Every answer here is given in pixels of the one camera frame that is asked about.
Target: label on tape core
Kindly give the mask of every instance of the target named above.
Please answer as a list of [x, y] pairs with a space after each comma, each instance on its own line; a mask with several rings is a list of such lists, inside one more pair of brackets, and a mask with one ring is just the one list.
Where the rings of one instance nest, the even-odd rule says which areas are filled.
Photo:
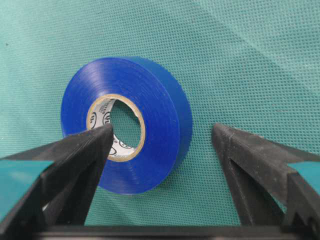
[[88, 130], [98, 128], [106, 123], [111, 123], [111, 110], [116, 100], [125, 103], [139, 119], [141, 136], [136, 148], [126, 145], [123, 141], [113, 135], [113, 144], [109, 152], [108, 160], [115, 162], [126, 162], [133, 159], [141, 150], [146, 138], [145, 123], [137, 106], [124, 96], [118, 94], [107, 94], [99, 97], [91, 105], [86, 118]]

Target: blue electrical tape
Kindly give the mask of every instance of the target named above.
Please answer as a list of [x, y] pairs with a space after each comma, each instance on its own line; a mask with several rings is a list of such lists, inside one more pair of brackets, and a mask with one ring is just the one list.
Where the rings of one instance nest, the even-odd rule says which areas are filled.
[[64, 136], [110, 123], [116, 100], [140, 122], [136, 148], [114, 135], [99, 186], [117, 194], [139, 194], [160, 184], [185, 157], [192, 137], [191, 109], [177, 80], [141, 57], [107, 57], [83, 66], [62, 100]]

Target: black plastic part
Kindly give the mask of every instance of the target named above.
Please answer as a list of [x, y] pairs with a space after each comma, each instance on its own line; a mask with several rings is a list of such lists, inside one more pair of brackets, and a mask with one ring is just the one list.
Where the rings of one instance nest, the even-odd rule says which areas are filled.
[[[288, 163], [320, 161], [315, 154], [219, 123], [213, 127], [212, 143], [243, 225], [279, 225], [284, 214], [271, 195], [287, 204], [287, 179], [297, 173]], [[289, 201], [299, 199], [293, 194]]]
[[[25, 223], [38, 229], [56, 223], [84, 224], [112, 143], [113, 129], [106, 124], [3, 158], [54, 163], [0, 223], [0, 237], [23, 233]], [[34, 218], [41, 220], [31, 222]]]
[[254, 145], [256, 138], [260, 137], [219, 123], [214, 125], [212, 131], [212, 143], [241, 224], [280, 225], [284, 213], [270, 194], [247, 172], [247, 169], [250, 169], [249, 172], [251, 168], [254, 169], [255, 165], [258, 165], [258, 169], [263, 168], [257, 156], [252, 153], [254, 149], [247, 147], [252, 145], [250, 141], [253, 141]]
[[287, 207], [283, 223], [295, 227], [308, 226], [320, 240], [320, 196], [298, 173], [288, 175]]
[[35, 240], [306, 240], [308, 235], [280, 226], [53, 226], [33, 234]]

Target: tape roll hole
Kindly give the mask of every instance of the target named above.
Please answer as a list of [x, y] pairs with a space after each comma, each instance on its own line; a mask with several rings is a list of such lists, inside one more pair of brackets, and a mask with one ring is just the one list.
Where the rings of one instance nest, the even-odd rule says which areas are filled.
[[[124, 111], [126, 107], [132, 112]], [[126, 113], [129, 117], [124, 117], [123, 120], [119, 119], [119, 115], [121, 115], [120, 109], [122, 109], [122, 114]], [[134, 122], [135, 119], [132, 119], [134, 116], [137, 117], [137, 122], [140, 125], [140, 139], [138, 142], [135, 139], [126, 139], [125, 135], [121, 135], [121, 129], [123, 128], [132, 129], [133, 133], [137, 132], [137, 123]], [[141, 151], [146, 138], [144, 119], [137, 106], [128, 98], [118, 94], [107, 94], [99, 97], [88, 111], [86, 127], [90, 130], [106, 123], [112, 123], [114, 132], [113, 144], [107, 157], [108, 160], [126, 162], [133, 159]]]

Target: teal fabric background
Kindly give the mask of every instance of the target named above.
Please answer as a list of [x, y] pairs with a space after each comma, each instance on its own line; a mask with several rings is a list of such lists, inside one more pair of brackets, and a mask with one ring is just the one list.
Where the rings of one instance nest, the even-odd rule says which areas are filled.
[[[184, 89], [190, 150], [152, 191], [122, 196], [98, 188], [86, 223], [239, 224], [212, 126], [320, 153], [319, 16], [318, 0], [2, 0], [1, 157], [62, 138], [62, 97], [81, 66], [141, 56]], [[114, 115], [117, 126], [137, 124], [124, 108]], [[118, 130], [129, 141], [137, 137]]]

